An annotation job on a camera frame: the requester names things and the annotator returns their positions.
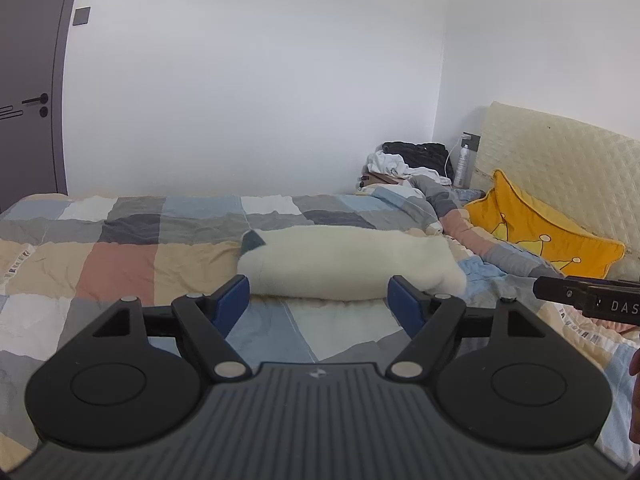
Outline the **cream sweater with blue stripes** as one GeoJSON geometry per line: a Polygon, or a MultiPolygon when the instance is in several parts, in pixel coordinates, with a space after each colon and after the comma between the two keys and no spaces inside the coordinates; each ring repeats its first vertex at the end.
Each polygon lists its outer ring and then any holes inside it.
{"type": "Polygon", "coordinates": [[[291,226],[242,236],[238,272],[258,296],[363,301],[402,276],[417,289],[462,296],[466,275],[445,237],[356,226],[291,226]]]}

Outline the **pile of clothes on nightstand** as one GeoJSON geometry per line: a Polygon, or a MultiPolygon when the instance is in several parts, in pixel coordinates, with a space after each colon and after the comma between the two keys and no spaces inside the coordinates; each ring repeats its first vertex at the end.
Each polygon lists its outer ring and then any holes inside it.
{"type": "Polygon", "coordinates": [[[450,153],[441,143],[414,144],[385,142],[369,154],[358,188],[372,184],[409,183],[412,177],[428,177],[443,186],[451,186],[454,168],[450,153]]]}

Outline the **grey bedroom door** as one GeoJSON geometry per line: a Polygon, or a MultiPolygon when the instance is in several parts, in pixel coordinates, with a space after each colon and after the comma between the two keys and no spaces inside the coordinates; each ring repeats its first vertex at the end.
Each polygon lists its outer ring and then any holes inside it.
{"type": "Polygon", "coordinates": [[[62,136],[66,42],[74,0],[1,0],[1,209],[67,192],[62,136]],[[46,106],[22,101],[46,92],[46,106]]]}

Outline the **cream quilted headboard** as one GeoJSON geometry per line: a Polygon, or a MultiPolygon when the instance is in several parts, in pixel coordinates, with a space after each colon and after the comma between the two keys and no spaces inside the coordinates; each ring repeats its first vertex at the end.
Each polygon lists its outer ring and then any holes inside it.
{"type": "Polygon", "coordinates": [[[480,127],[471,185],[502,170],[521,190],[594,235],[618,240],[611,280],[639,279],[639,142],[562,116],[491,103],[480,127]]]}

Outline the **patchwork checkered bed quilt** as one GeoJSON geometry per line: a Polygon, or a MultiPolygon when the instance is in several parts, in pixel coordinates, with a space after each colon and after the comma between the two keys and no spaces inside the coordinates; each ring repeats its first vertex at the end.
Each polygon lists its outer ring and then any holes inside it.
{"type": "MultiPolygon", "coordinates": [[[[564,337],[555,304],[532,292],[544,260],[472,226],[464,205],[457,191],[424,183],[372,186],[354,195],[24,198],[1,216],[1,240],[36,248],[1,285],[2,468],[16,467],[37,447],[24,391],[45,360],[123,296],[164,306],[188,292],[214,292],[235,274],[249,230],[324,224],[441,235],[468,279],[470,306],[490,308],[513,296],[564,337]]],[[[612,389],[599,448],[634,466],[639,448],[629,439],[634,378],[628,367],[639,333],[591,321],[618,333],[620,342],[601,347],[564,338],[612,389]]]]}

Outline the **white quilt label tag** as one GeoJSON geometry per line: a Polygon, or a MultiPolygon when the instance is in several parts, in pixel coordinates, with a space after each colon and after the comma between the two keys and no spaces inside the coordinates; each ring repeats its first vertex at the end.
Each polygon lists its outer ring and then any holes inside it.
{"type": "Polygon", "coordinates": [[[18,244],[2,240],[0,242],[0,278],[5,285],[14,278],[21,265],[35,252],[31,244],[18,244]]]}

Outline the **dark wall socket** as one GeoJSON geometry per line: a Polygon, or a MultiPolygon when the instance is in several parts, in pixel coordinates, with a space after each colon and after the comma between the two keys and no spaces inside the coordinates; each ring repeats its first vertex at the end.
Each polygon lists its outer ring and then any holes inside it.
{"type": "Polygon", "coordinates": [[[471,152],[477,153],[480,147],[480,136],[468,132],[462,133],[461,146],[471,152]]]}

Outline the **grey wall switch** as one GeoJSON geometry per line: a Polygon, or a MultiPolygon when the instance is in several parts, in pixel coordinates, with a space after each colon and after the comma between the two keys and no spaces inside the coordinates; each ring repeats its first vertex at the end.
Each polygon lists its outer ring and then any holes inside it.
{"type": "Polygon", "coordinates": [[[74,12],[73,25],[81,26],[89,23],[91,8],[90,6],[84,6],[83,8],[77,8],[74,12]]]}

